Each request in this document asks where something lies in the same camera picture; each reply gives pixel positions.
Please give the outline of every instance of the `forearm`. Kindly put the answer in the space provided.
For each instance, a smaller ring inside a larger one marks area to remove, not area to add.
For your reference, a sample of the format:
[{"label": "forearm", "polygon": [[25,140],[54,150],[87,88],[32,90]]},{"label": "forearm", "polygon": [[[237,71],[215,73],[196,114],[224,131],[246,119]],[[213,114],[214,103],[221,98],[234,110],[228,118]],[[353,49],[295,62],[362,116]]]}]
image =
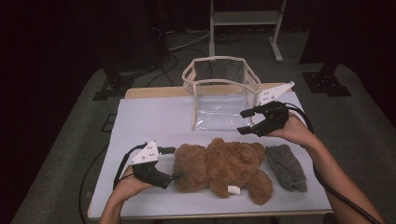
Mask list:
[{"label": "forearm", "polygon": [[120,212],[124,202],[124,200],[114,199],[110,196],[99,220],[99,224],[119,224]]},{"label": "forearm", "polygon": [[[312,161],[324,181],[337,192],[361,207],[381,223],[384,223],[373,204],[365,194],[353,183],[343,171],[329,150],[315,139],[305,146]],[[364,217],[353,210],[349,205],[340,201],[330,192],[326,191],[332,210],[340,224],[342,223],[369,223]]]}]

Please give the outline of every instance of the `brown stuffed animal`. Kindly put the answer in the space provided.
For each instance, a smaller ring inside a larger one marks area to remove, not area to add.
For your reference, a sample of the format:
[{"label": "brown stuffed animal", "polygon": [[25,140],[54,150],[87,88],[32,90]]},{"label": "brown stuffed animal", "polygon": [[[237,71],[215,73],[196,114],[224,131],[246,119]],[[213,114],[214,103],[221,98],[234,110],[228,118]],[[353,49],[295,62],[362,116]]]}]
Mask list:
[{"label": "brown stuffed animal", "polygon": [[260,170],[265,148],[259,143],[225,143],[215,138],[207,148],[183,144],[175,152],[175,181],[181,192],[192,192],[210,187],[220,198],[228,198],[228,186],[248,189],[255,204],[264,204],[272,196],[273,185],[268,175]]}]

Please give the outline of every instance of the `white tabletop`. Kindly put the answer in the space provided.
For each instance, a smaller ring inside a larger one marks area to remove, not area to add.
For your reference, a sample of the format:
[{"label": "white tabletop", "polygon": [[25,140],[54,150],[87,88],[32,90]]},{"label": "white tabletop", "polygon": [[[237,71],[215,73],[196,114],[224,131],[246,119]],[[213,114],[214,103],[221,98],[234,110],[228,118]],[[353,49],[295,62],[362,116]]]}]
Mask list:
[{"label": "white tabletop", "polygon": [[[301,108],[296,94],[292,91],[284,93],[278,101],[292,103]],[[146,189],[134,196],[123,206],[121,216],[130,218],[243,217],[322,214],[331,211],[325,192],[314,177],[312,161],[304,149],[283,139],[258,137],[253,134],[241,135],[238,131],[192,131],[191,110],[191,96],[120,101],[106,158],[92,197],[88,214],[90,218],[99,218],[102,215],[120,162],[124,154],[132,147],[151,140],[156,140],[159,147],[179,147],[185,143],[206,147],[215,137],[222,137],[226,142],[260,142],[266,147],[288,144],[303,167],[308,192],[290,192],[282,189],[268,161],[264,161],[261,169],[270,176],[274,184],[273,196],[264,205],[253,203],[245,189],[241,190],[240,195],[220,199],[210,189],[202,189],[194,193],[180,193],[171,183],[167,189]],[[173,163],[173,155],[162,155],[156,167],[170,175],[173,173]]]}]

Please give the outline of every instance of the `person's arm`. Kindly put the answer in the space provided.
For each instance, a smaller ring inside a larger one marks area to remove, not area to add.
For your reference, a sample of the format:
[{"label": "person's arm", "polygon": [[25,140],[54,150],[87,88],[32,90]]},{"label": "person's arm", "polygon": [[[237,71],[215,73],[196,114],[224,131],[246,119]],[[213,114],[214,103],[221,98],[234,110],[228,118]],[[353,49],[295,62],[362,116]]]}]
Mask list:
[{"label": "person's arm", "polygon": [[134,178],[131,166],[129,166],[121,178],[119,184],[108,197],[105,209],[99,220],[99,224],[119,224],[120,212],[126,200],[140,193],[143,189],[153,187],[148,183]]},{"label": "person's arm", "polygon": [[[305,148],[311,157],[318,173],[329,186],[364,209],[375,219],[381,223],[384,223],[383,218],[375,209],[374,205],[358,188],[358,186],[347,176],[347,174],[334,159],[330,151],[314,134],[312,134],[305,127],[305,125],[294,114],[290,113],[289,121],[286,123],[283,129],[269,133],[268,136],[281,137]],[[356,212],[344,202],[340,201],[327,190],[326,194],[339,224],[370,223],[361,214]]]}]

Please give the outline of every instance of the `gray floor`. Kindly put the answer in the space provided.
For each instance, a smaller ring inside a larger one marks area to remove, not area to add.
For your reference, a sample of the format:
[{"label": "gray floor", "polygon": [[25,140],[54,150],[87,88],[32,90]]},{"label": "gray floor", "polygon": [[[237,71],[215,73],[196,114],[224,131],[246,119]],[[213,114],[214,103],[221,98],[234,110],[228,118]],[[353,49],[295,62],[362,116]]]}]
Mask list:
[{"label": "gray floor", "polygon": [[[236,43],[217,44],[218,55],[245,58],[262,82],[294,81],[302,106],[311,119],[317,136],[328,146],[334,157],[351,178],[372,199],[388,223],[396,220],[396,132],[389,121],[365,91],[359,78],[340,65],[336,76],[349,89],[352,96],[331,98],[326,94],[313,94],[306,86],[302,72],[316,71],[321,64],[298,64],[307,33],[281,32],[279,48],[284,57],[277,63],[267,42],[269,34],[245,35]],[[196,35],[170,35],[173,47],[187,43]],[[207,42],[192,46],[207,54]],[[182,84],[181,72],[193,58],[203,54],[193,49],[174,53],[178,58],[175,69],[169,72],[176,86]],[[164,65],[172,67],[175,59]],[[156,71],[136,79],[134,87],[145,87],[160,74]],[[102,70],[92,74],[68,120],[64,124],[50,154],[43,164],[35,183],[21,205],[13,223],[83,223],[78,210],[79,187],[87,174],[81,207],[85,214],[106,152],[102,148],[110,133],[102,132],[107,116],[117,113],[120,97],[106,101],[93,101],[106,75]],[[162,76],[151,87],[169,86]],[[321,223],[321,216],[281,217],[280,223]],[[151,220],[125,220],[122,223],[151,223]],[[269,223],[264,217],[223,218],[198,220],[166,220],[165,223]]]}]

